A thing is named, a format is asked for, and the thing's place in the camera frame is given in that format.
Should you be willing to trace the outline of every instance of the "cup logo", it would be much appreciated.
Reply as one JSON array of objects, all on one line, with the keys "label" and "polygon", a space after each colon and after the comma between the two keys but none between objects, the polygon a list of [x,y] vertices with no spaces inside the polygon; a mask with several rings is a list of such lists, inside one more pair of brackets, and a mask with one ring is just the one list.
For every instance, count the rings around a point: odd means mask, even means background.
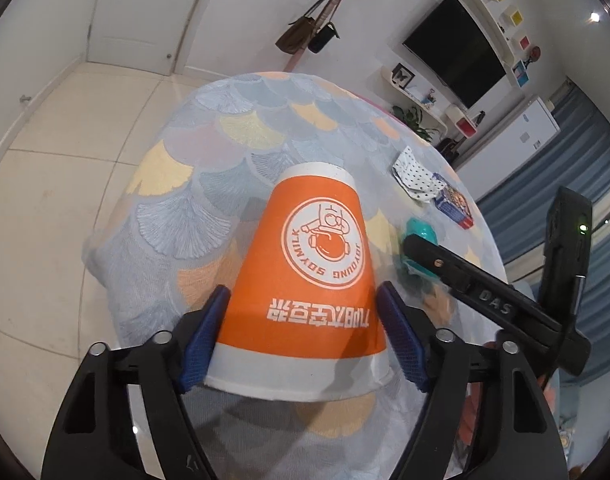
[{"label": "cup logo", "polygon": [[302,202],[283,225],[285,259],[305,280],[325,288],[348,288],[365,267],[363,236],[352,212],[338,200]]}]

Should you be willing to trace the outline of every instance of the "white refrigerator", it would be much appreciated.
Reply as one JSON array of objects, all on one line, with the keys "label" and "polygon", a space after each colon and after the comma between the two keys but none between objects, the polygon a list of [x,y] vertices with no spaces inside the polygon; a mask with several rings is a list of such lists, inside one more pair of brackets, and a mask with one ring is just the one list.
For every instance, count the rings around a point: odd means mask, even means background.
[{"label": "white refrigerator", "polygon": [[559,132],[540,97],[534,97],[501,121],[457,160],[456,173],[475,201],[502,184]]}]

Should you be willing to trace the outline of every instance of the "scalloped pattern tablecloth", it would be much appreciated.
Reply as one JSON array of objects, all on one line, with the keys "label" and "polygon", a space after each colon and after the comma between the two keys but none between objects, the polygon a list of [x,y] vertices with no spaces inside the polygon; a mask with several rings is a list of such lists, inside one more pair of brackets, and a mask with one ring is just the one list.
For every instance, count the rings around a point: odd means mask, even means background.
[{"label": "scalloped pattern tablecloth", "polygon": [[[407,145],[468,198],[474,227],[463,230],[399,187],[391,166]],[[189,96],[144,156],[108,225],[85,247],[85,263],[107,289],[120,343],[140,344],[172,328],[216,284],[232,286],[278,177],[316,160],[354,176],[376,280],[392,280],[408,304],[431,306],[434,290],[401,270],[399,237],[412,217],[430,222],[444,247],[506,278],[474,200],[406,126],[315,76],[241,75]],[[431,316],[477,344],[496,330],[455,301]],[[338,402],[269,402],[202,387],[184,402],[222,479],[387,479],[423,401],[393,366],[395,378],[384,388]]]}]

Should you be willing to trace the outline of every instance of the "paper cup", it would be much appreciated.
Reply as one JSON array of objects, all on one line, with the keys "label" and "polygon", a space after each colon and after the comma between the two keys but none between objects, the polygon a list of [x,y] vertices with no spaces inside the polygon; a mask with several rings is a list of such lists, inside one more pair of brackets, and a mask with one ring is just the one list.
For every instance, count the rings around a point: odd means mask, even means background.
[{"label": "paper cup", "polygon": [[232,291],[205,384],[270,400],[338,400],[389,381],[354,179],[308,162],[274,188]]}]

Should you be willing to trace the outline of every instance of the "potted plant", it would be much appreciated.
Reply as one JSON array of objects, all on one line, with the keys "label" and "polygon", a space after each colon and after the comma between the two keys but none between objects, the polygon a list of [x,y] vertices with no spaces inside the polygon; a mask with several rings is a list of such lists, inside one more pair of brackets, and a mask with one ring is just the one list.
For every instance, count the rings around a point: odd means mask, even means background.
[{"label": "potted plant", "polygon": [[391,111],[394,114],[394,117],[427,142],[432,142],[432,136],[440,133],[434,128],[423,128],[420,126],[420,123],[423,121],[423,111],[420,108],[412,107],[404,112],[403,108],[395,106]]}]

